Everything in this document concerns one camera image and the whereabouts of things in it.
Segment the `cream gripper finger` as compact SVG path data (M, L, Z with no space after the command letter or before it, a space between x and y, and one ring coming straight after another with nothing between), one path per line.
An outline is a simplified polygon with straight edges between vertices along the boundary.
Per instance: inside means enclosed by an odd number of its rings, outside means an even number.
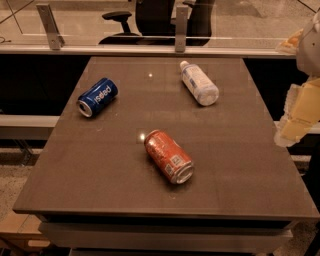
M302 29L299 29L298 31L294 32L286 40L279 43L276 46L275 50L283 54L296 54L302 33Z
M284 115L277 124L274 142L280 147L298 143L320 121L320 78L301 86L292 84L287 92Z

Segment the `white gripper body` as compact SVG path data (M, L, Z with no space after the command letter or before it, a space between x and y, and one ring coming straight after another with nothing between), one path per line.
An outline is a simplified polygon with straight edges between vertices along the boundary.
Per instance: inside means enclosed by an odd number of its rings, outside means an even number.
M309 76L320 76L320 11L303 28L296 61L300 71Z

